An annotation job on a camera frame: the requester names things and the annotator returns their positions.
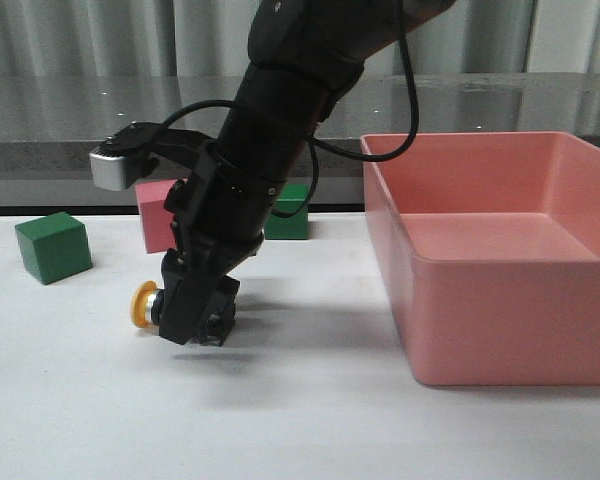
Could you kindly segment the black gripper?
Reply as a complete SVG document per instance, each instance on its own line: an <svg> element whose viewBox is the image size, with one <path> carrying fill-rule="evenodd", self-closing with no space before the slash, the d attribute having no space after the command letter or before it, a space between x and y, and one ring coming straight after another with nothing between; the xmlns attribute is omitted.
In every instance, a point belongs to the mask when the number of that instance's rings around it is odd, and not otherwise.
<svg viewBox="0 0 600 480"><path fill-rule="evenodd" d="M284 186L284 144L162 141L160 155L190 174L165 201L176 248L161 265L159 336L179 345L194 340L222 346L235 326L240 287L225 274L262 242L265 220Z"/></svg>

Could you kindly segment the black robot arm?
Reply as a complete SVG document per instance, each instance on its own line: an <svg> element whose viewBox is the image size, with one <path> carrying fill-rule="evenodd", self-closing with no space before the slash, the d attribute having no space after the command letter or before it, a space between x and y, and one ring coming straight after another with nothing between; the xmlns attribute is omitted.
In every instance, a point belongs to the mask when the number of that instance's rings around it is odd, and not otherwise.
<svg viewBox="0 0 600 480"><path fill-rule="evenodd" d="M449 8L446 1L264 1L249 66L217 138L170 189L176 245L151 309L177 344L222 343L239 287L230 272L255 254L267 217L317 125L357 83L365 61Z"/></svg>

